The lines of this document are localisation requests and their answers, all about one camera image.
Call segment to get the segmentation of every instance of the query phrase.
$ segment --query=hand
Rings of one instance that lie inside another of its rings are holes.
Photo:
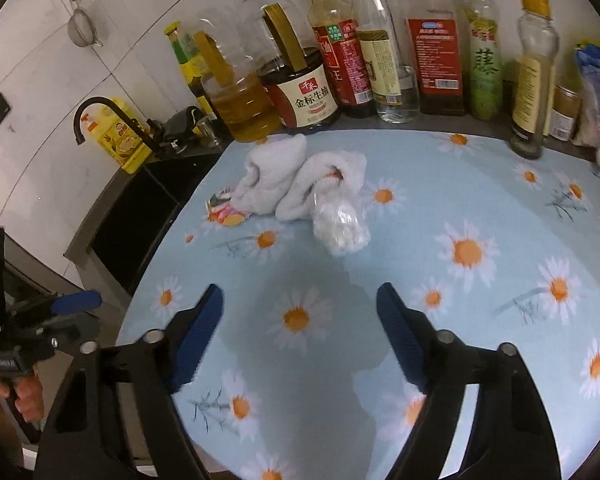
[[[26,422],[39,422],[45,416],[45,405],[42,401],[42,384],[37,375],[24,377],[14,386],[18,398],[16,409]],[[0,381],[0,397],[9,397],[9,387]]]

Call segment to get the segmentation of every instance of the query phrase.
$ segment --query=white towel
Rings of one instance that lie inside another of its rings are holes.
[[[272,214],[306,160],[306,137],[271,140],[247,153],[247,174],[232,193],[231,206],[257,215]]]
[[[288,193],[276,208],[279,220],[311,218],[314,194],[344,186],[357,194],[365,183],[366,157],[357,152],[321,152],[302,165]]]

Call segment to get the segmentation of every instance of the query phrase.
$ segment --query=floral tablecloth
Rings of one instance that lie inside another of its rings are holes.
[[[207,213],[252,146],[234,142],[193,194],[118,339],[167,325],[209,283],[222,288],[224,317],[174,396],[190,437],[245,480],[383,480],[423,402],[376,316],[376,290],[392,282],[467,344],[518,346],[572,474],[600,438],[600,179],[589,163],[551,151],[528,163],[460,134],[311,136],[309,155],[368,160],[371,242],[334,258],[308,221],[229,228]],[[469,387],[443,475],[461,462],[476,395]]]

